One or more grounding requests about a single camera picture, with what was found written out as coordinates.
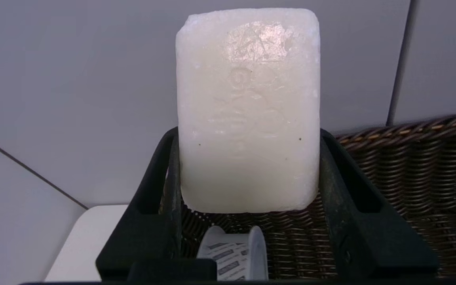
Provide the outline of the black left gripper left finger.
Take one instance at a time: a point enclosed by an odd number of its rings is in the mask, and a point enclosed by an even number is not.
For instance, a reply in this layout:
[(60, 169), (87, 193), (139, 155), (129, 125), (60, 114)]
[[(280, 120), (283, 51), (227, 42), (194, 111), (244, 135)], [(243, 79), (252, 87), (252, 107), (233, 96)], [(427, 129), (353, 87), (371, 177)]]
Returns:
[(132, 265), (181, 254), (179, 131), (167, 131), (127, 209), (96, 259), (102, 280), (126, 280)]

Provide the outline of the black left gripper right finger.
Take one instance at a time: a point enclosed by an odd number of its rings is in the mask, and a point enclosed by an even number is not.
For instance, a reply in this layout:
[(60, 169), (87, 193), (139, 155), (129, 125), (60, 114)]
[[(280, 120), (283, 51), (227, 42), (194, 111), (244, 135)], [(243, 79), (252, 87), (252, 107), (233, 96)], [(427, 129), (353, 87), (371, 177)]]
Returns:
[(323, 129), (320, 195), (339, 277), (436, 276), (437, 254)]

